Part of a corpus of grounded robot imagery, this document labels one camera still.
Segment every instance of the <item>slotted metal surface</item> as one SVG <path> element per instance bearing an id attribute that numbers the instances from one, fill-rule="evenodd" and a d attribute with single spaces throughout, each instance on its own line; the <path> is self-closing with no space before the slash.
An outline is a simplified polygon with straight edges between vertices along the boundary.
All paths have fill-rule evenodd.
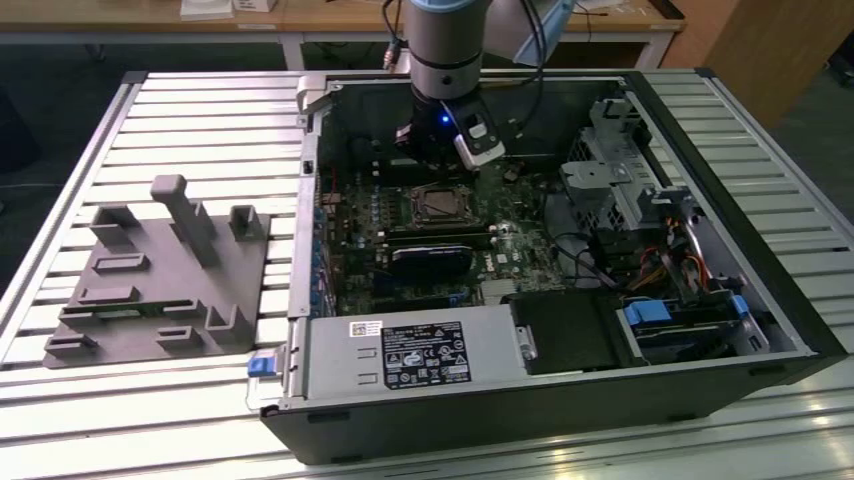
<path id="1" fill-rule="evenodd" d="M 758 392 L 701 420 L 351 467 L 306 467 L 257 420 L 246 405 L 249 355 L 42 368 L 44 342 L 95 243 L 86 228 L 95 209 L 131 202 L 139 218 L 166 217 L 148 199 L 147 182 L 158 173 L 187 176 L 188 194 L 206 201 L 213 215 L 245 203 L 274 215 L 258 345 L 285 341 L 302 141 L 294 117 L 298 76 L 152 74 L 142 88 L 118 98 L 91 155 L 82 160 L 92 168 L 71 192 L 76 203 L 58 224 L 56 243 L 47 245 L 32 279 L 19 285 L 20 306 L 0 337 L 0 477 L 658 479 L 690 472 L 694 478 L 718 479 L 854 474 L 848 470 L 854 467 L 853 359 L 796 385 Z M 709 81 L 690 71 L 650 73 L 648 78 L 837 336 L 854 349 L 849 227 Z M 665 151 L 656 146 L 654 151 L 680 183 Z M 631 399 L 626 402 L 631 408 Z"/>

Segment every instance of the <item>warning label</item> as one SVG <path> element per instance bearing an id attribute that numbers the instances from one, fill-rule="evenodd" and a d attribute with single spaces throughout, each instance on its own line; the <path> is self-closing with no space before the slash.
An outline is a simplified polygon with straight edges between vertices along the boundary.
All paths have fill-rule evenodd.
<path id="1" fill-rule="evenodd" d="M 383 360 L 393 390 L 471 382 L 461 322 L 383 328 Z"/>

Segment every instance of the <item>wooden table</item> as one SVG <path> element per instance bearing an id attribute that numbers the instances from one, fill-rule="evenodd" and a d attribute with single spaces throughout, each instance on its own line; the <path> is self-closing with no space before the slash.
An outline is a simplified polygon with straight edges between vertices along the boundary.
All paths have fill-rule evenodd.
<path id="1" fill-rule="evenodd" d="M 270 13 L 182 22 L 179 0 L 3 0 L 0 44 L 279 43 L 289 68 L 305 70 L 303 43 L 389 40 L 381 3 L 279 0 Z M 644 44 L 635 66 L 656 68 L 684 22 L 648 0 L 595 12 L 607 16 L 573 16 L 561 41 Z"/>

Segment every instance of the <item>blue plastic latch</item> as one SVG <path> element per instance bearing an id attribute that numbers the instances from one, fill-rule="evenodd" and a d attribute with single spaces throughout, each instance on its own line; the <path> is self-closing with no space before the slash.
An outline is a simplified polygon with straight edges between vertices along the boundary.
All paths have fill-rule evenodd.
<path id="1" fill-rule="evenodd" d="M 274 377 L 277 375 L 277 357 L 253 357 L 247 366 L 250 378 Z"/>
<path id="2" fill-rule="evenodd" d="M 750 307 L 748 306 L 745 297 L 742 297 L 741 295 L 733 295 L 733 306 L 736 307 L 738 318 L 745 318 L 748 315 L 750 315 Z"/>
<path id="3" fill-rule="evenodd" d="M 662 300 L 642 300 L 629 305 L 623 312 L 629 325 L 638 325 L 649 322 L 669 322 L 672 320 L 670 310 Z"/>

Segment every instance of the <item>wooden cabinet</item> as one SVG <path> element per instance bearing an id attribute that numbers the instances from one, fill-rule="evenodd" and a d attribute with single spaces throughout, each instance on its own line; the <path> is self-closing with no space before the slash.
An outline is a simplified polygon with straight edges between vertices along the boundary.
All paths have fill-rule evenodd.
<path id="1" fill-rule="evenodd" d="M 773 127 L 854 30 L 854 0 L 673 0 L 688 25 L 662 67 L 712 68 Z"/>

